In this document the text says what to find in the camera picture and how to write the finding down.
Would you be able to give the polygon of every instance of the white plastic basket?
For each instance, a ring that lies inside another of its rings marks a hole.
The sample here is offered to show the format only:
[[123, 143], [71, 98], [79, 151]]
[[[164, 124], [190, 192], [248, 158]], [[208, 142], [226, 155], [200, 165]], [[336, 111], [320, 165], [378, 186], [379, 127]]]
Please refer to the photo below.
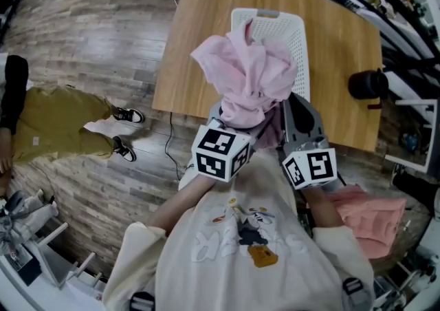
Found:
[[298, 75], [292, 91], [310, 102], [309, 57], [304, 21], [299, 16], [286, 12], [236, 8], [231, 13], [231, 30], [238, 28], [248, 19], [253, 19], [252, 38], [255, 41], [270, 37], [286, 43], [298, 65]]

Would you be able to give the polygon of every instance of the wrist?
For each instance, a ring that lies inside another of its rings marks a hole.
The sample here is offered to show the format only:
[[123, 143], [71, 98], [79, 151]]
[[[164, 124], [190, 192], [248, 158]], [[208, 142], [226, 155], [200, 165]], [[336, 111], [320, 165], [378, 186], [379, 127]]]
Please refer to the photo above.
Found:
[[303, 189], [301, 192], [304, 195], [307, 202], [328, 200], [327, 195], [320, 187], [311, 187], [308, 189]]
[[199, 181], [200, 185], [203, 185], [208, 189], [211, 189], [217, 182], [217, 179], [202, 174], [197, 175], [196, 180]]

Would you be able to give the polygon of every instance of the pink cloth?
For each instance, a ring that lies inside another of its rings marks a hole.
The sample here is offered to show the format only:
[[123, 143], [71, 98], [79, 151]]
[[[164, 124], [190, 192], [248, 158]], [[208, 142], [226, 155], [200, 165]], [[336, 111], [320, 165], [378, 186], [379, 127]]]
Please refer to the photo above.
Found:
[[404, 198], [372, 197], [357, 185], [347, 185], [328, 198], [369, 259], [389, 254], [404, 214]]
[[191, 56], [206, 80], [223, 94], [221, 119], [235, 129], [264, 120], [265, 112], [289, 97], [297, 74], [295, 61], [280, 41], [251, 39], [252, 20], [226, 37], [211, 36]]
[[275, 108], [275, 114], [272, 122], [267, 126], [263, 135], [256, 141], [254, 149], [271, 149], [278, 147], [280, 141], [284, 136], [284, 131], [281, 128], [281, 108]]

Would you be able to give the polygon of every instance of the wooden table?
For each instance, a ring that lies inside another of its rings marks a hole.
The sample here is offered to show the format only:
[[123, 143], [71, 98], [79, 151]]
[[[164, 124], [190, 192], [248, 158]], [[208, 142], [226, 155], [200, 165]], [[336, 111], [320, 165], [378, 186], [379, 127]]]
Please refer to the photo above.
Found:
[[355, 100], [350, 75], [382, 66], [379, 31], [330, 0], [180, 0], [157, 80], [153, 108], [207, 118], [221, 99], [190, 53], [213, 34], [230, 31], [234, 8], [297, 14], [305, 23], [311, 104], [321, 113], [330, 142], [374, 151], [380, 110]]

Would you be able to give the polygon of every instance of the mustard yellow pants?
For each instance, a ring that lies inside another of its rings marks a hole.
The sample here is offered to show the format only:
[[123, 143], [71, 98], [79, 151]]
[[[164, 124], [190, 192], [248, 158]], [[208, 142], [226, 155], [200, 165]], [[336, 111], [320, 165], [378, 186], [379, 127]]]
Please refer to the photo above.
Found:
[[36, 157], [59, 159], [78, 155], [108, 158], [113, 140], [84, 128], [111, 115], [111, 103], [72, 87], [33, 87], [13, 136], [16, 163]]

